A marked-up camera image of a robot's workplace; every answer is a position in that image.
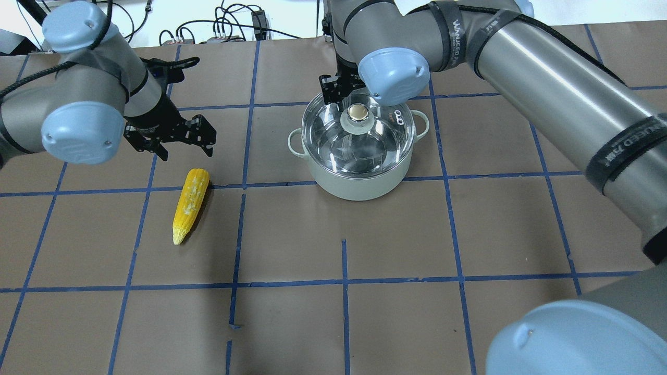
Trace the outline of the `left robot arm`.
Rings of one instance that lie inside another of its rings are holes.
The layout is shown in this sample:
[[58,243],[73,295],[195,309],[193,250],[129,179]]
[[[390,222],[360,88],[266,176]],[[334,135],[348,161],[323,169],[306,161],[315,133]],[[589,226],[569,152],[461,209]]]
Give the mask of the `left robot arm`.
[[170,142],[212,156],[215,128],[203,116],[183,118],[167,95],[199,58],[139,57],[112,23],[112,7],[103,12],[76,1],[45,17],[43,35],[60,60],[2,90],[2,166],[41,152],[98,165],[117,154],[122,140],[164,161]]

